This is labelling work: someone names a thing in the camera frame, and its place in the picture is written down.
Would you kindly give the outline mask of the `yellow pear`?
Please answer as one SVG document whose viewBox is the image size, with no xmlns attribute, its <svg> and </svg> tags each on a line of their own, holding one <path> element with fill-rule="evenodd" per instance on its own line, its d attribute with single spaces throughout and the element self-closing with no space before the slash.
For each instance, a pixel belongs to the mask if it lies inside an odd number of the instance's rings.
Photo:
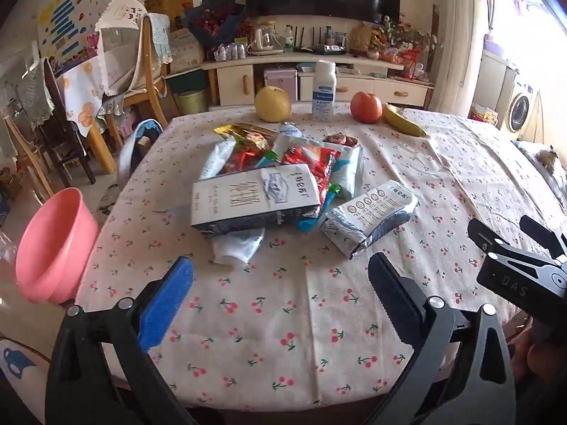
<svg viewBox="0 0 567 425">
<path fill-rule="evenodd" d="M 260 120 L 281 123 L 291 114 L 291 101 L 282 88 L 265 86 L 256 95 L 255 108 Z"/>
</svg>

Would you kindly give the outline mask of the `white wet wipes pack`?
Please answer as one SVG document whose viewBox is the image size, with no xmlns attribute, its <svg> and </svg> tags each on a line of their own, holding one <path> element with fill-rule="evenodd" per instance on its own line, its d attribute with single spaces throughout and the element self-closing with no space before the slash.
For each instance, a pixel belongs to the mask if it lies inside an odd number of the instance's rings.
<svg viewBox="0 0 567 425">
<path fill-rule="evenodd" d="M 341 187 L 339 196 L 344 200 L 351 200 L 360 193 L 363 150 L 358 143 L 355 143 L 354 146 L 348 146 L 283 134 L 276 138 L 272 150 L 283 162 L 283 156 L 292 147 L 307 148 L 309 151 L 321 148 L 339 152 L 339 155 L 335 157 L 335 163 L 332 164 L 330 183 Z"/>
</svg>

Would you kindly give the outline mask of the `cherry print tablecloth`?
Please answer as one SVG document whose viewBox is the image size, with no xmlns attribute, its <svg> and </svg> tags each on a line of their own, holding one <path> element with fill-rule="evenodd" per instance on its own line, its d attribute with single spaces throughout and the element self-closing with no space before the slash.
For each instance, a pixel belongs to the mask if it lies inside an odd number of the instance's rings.
<svg viewBox="0 0 567 425">
<path fill-rule="evenodd" d="M 406 109 L 425 136 L 357 123 L 346 104 L 318 122 L 308 104 L 292 121 L 308 137 L 342 132 L 363 150 L 362 186 L 395 180 L 418 200 L 412 218 L 372 246 L 429 295 L 476 310 L 516 308 L 477 282 L 482 253 L 468 238 L 477 218 L 513 246 L 536 250 L 523 215 L 561 230 L 566 209 L 508 137 L 488 124 Z M 121 191 L 78 292 L 88 311 L 137 296 L 181 255 L 195 281 L 163 342 L 151 351 L 166 383 L 191 405 L 231 410 L 305 410 L 390 390 L 411 355 L 368 281 L 371 253 L 345 257 L 319 230 L 281 226 L 246 263 L 221 266 L 190 221 L 194 180 L 216 129 L 253 123 L 252 108 L 175 118 Z"/>
</svg>

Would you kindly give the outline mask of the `green trash can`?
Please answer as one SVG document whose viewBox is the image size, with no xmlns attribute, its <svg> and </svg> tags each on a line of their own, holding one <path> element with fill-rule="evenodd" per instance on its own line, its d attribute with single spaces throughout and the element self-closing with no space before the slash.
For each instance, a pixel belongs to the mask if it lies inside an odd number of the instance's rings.
<svg viewBox="0 0 567 425">
<path fill-rule="evenodd" d="M 182 115 L 207 112 L 208 91 L 199 89 L 182 92 L 176 96 L 176 102 Z"/>
</svg>

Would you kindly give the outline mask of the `white Magicday yogurt pouch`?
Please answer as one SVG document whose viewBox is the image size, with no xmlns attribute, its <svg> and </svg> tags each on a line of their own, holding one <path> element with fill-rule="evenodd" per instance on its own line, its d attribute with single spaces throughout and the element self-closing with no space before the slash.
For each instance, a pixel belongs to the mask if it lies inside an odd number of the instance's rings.
<svg viewBox="0 0 567 425">
<path fill-rule="evenodd" d="M 291 137 L 304 136 L 303 132 L 293 122 L 283 122 L 278 128 L 278 134 L 291 136 Z"/>
</svg>

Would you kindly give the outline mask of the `white yogurt bottle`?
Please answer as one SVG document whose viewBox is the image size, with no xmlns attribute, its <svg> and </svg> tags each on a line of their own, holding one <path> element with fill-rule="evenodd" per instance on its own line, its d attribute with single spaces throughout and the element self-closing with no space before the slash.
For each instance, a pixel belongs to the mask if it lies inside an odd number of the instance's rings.
<svg viewBox="0 0 567 425">
<path fill-rule="evenodd" d="M 335 63 L 318 61 L 312 83 L 312 114 L 319 121 L 332 119 L 335 107 Z"/>
</svg>

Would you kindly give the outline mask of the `dining table orange print cloth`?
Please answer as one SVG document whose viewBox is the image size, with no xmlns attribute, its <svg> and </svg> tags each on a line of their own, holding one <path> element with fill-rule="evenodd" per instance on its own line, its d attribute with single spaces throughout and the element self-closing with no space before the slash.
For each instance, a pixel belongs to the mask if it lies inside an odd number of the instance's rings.
<svg viewBox="0 0 567 425">
<path fill-rule="evenodd" d="M 85 138 L 103 173 L 111 175 L 116 163 L 97 124 L 102 107 L 104 85 L 97 56 L 84 61 L 57 80 L 64 103 L 66 119 L 74 123 L 78 133 Z"/>
</svg>

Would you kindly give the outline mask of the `yellow snack bag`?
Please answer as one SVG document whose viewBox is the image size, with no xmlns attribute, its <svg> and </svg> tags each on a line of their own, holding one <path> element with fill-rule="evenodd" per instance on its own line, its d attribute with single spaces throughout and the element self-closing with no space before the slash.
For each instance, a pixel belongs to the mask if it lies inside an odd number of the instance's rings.
<svg viewBox="0 0 567 425">
<path fill-rule="evenodd" d="M 249 123 L 235 123 L 216 127 L 214 132 L 224 139 L 235 138 L 237 147 L 246 152 L 263 154 L 272 148 L 275 131 Z"/>
</svg>

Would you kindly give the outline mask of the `light wooden chair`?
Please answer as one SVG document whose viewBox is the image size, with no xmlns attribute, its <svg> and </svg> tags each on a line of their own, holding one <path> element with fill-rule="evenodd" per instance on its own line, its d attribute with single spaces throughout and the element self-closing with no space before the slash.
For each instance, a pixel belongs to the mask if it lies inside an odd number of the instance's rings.
<svg viewBox="0 0 567 425">
<path fill-rule="evenodd" d="M 101 114 L 118 150 L 124 139 L 117 121 L 126 108 L 147 102 L 158 123 L 164 128 L 169 124 L 159 101 L 167 95 L 166 65 L 172 62 L 169 28 L 167 16 L 148 12 L 136 29 L 108 27 L 100 31 L 100 47 L 109 35 L 119 37 L 114 47 L 101 51 L 99 61 L 104 87 Z"/>
</svg>

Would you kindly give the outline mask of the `red snack wrapper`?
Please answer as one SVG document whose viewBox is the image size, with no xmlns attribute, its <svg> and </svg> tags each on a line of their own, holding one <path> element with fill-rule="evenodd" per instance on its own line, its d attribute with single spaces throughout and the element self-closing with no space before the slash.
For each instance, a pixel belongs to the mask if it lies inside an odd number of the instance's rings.
<svg viewBox="0 0 567 425">
<path fill-rule="evenodd" d="M 315 178 L 320 203 L 326 200 L 330 178 L 341 151 L 316 145 L 293 146 L 283 154 L 282 164 L 307 164 Z"/>
</svg>

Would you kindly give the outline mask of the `yellow banana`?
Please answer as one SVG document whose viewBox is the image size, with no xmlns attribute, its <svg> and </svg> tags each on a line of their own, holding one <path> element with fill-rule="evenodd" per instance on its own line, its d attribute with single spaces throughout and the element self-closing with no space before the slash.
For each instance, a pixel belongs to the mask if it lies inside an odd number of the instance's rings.
<svg viewBox="0 0 567 425">
<path fill-rule="evenodd" d="M 383 119 L 390 127 L 400 132 L 414 137 L 426 137 L 426 132 L 422 127 L 406 119 L 399 111 L 398 108 L 391 104 L 385 104 L 382 110 Z"/>
</svg>

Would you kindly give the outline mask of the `pink storage box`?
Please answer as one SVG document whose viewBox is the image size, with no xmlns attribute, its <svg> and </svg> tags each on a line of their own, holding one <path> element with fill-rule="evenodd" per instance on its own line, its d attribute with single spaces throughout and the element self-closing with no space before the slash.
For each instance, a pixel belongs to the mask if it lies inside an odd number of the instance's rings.
<svg viewBox="0 0 567 425">
<path fill-rule="evenodd" d="M 295 68 L 269 68 L 263 72 L 264 85 L 285 91 L 289 100 L 298 100 L 298 72 Z"/>
</svg>

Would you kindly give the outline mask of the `electric kettle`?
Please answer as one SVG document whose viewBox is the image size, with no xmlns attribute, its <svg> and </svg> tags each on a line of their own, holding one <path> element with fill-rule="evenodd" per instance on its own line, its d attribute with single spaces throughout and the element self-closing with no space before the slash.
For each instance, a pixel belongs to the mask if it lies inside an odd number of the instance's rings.
<svg viewBox="0 0 567 425">
<path fill-rule="evenodd" d="M 248 54 L 251 56 L 270 56 L 284 52 L 281 42 L 276 37 L 273 24 L 257 24 L 251 28 Z"/>
</svg>

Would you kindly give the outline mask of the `dark flower bouquet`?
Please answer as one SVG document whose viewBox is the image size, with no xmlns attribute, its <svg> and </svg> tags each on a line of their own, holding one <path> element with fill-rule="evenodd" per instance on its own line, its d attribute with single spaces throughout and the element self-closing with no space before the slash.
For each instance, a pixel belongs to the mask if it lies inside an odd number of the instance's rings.
<svg viewBox="0 0 567 425">
<path fill-rule="evenodd" d="M 185 10 L 182 22 L 206 50 L 231 43 L 244 19 L 246 6 L 236 0 L 203 0 Z"/>
</svg>

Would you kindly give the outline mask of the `pink plastic bucket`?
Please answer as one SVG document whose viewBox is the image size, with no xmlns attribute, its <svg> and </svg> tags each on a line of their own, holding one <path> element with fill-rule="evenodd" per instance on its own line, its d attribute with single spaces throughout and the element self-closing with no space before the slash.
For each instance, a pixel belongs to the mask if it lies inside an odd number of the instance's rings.
<svg viewBox="0 0 567 425">
<path fill-rule="evenodd" d="M 22 294 L 34 303 L 75 298 L 99 231 L 79 189 L 52 196 L 32 217 L 17 249 L 15 279 Z"/>
</svg>

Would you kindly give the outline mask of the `red apple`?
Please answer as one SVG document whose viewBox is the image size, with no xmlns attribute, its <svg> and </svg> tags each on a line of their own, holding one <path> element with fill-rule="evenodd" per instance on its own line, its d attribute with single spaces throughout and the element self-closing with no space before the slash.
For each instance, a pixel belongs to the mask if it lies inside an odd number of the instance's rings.
<svg viewBox="0 0 567 425">
<path fill-rule="evenodd" d="M 350 111 L 357 122 L 373 125 L 382 118 L 382 102 L 374 94 L 360 91 L 352 97 Z"/>
</svg>

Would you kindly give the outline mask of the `red pastry wrapper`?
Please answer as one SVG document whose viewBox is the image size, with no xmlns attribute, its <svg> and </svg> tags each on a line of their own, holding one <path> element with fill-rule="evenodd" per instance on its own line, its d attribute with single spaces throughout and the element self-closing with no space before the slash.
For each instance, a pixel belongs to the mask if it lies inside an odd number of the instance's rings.
<svg viewBox="0 0 567 425">
<path fill-rule="evenodd" d="M 350 148 L 355 148 L 359 145 L 358 140 L 355 137 L 348 136 L 346 134 L 342 134 L 342 132 L 338 132 L 337 134 L 330 134 L 324 138 L 325 142 L 342 145 Z"/>
</svg>

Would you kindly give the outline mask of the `white wrapper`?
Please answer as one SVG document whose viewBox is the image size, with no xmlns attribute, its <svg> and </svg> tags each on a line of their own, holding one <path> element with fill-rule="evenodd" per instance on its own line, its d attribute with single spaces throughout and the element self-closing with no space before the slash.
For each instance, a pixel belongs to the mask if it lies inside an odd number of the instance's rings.
<svg viewBox="0 0 567 425">
<path fill-rule="evenodd" d="M 214 237 L 213 262 L 223 266 L 248 264 L 262 244 L 264 235 L 264 228 L 255 228 Z"/>
</svg>

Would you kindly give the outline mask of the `washing machine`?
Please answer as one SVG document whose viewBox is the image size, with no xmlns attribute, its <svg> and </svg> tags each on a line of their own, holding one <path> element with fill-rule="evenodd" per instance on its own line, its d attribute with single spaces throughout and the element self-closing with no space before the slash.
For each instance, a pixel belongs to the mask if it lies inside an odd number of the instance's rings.
<svg viewBox="0 0 567 425">
<path fill-rule="evenodd" d="M 512 86 L 509 104 L 505 111 L 505 127 L 515 136 L 525 131 L 532 116 L 536 91 L 522 81 L 515 81 Z"/>
</svg>

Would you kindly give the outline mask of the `large white milk carton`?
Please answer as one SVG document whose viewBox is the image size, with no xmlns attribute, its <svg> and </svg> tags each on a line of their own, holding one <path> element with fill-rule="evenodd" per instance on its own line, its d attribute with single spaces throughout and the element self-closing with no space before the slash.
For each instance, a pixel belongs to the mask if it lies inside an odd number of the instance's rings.
<svg viewBox="0 0 567 425">
<path fill-rule="evenodd" d="M 308 165 L 264 167 L 194 183 L 191 226 L 218 236 L 295 223 L 319 206 L 319 189 Z"/>
</svg>

